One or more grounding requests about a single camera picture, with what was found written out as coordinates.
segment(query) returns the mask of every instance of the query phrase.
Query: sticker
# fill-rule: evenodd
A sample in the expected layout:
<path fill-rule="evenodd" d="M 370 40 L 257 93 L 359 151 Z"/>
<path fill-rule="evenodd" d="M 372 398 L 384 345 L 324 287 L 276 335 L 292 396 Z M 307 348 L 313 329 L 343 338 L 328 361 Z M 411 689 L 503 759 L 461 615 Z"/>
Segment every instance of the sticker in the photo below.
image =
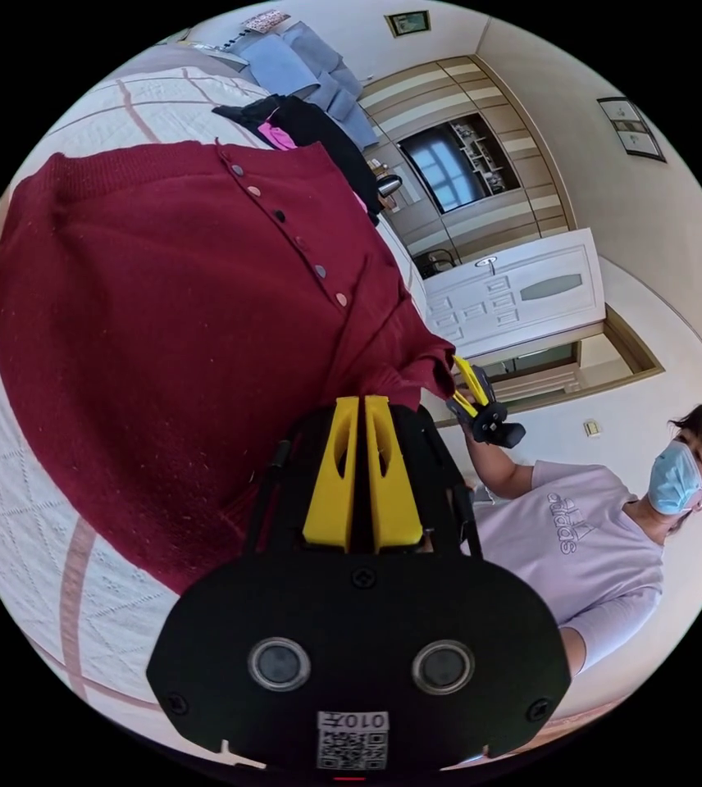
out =
<path fill-rule="evenodd" d="M 318 713 L 317 767 L 325 771 L 383 771 L 390 714 Z"/>

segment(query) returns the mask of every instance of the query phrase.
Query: bed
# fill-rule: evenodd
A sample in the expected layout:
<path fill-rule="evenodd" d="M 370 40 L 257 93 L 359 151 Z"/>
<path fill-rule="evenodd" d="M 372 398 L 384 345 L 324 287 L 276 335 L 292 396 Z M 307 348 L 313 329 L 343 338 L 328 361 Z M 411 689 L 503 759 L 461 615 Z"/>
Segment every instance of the bed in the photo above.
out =
<path fill-rule="evenodd" d="M 137 58 L 97 84 L 48 131 L 0 199 L 0 231 L 10 194 L 55 152 L 78 157 L 141 143 L 215 138 L 264 147 L 210 109 L 243 106 L 266 92 L 211 58 L 201 55 L 195 65 L 194 52 L 181 52 L 187 65 L 174 67 L 166 49 L 154 48 L 148 60 Z M 383 218 L 378 231 L 424 319 L 425 290 L 410 256 Z M 183 740 L 159 709 L 144 669 L 176 596 L 79 518 L 24 441 L 1 380 L 0 597 L 53 672 L 97 711 L 185 753 L 256 765 Z"/>

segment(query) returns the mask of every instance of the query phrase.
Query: lavender t-shirt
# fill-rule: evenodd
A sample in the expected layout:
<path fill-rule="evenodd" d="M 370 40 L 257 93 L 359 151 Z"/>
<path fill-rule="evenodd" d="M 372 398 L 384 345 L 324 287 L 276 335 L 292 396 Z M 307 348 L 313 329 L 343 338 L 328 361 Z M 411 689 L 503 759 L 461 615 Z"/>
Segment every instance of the lavender t-shirt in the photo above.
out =
<path fill-rule="evenodd" d="M 559 626 L 583 637 L 586 670 L 657 607 L 663 548 L 624 513 L 636 497 L 606 467 L 536 462 L 531 486 L 477 515 L 482 554 L 527 582 Z"/>

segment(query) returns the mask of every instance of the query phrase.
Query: surgical face mask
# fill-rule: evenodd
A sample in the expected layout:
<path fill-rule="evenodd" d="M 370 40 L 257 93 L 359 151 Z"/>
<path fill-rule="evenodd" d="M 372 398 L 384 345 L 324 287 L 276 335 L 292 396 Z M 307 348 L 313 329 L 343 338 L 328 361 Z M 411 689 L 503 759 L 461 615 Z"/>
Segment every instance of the surgical face mask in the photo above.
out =
<path fill-rule="evenodd" d="M 649 502 L 654 510 L 671 516 L 690 509 L 688 502 L 702 489 L 702 478 L 693 452 L 672 440 L 654 460 L 649 481 Z"/>

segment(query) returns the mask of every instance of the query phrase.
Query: red cardigan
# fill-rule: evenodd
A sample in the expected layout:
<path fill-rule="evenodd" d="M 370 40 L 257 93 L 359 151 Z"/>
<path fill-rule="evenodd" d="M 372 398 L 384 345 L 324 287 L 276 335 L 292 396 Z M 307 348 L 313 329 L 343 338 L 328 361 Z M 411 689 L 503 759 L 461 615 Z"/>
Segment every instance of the red cardigan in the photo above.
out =
<path fill-rule="evenodd" d="M 238 554 L 254 471 L 345 395 L 416 408 L 454 348 L 320 145 L 50 158 L 0 241 L 0 372 L 23 435 L 177 593 Z"/>

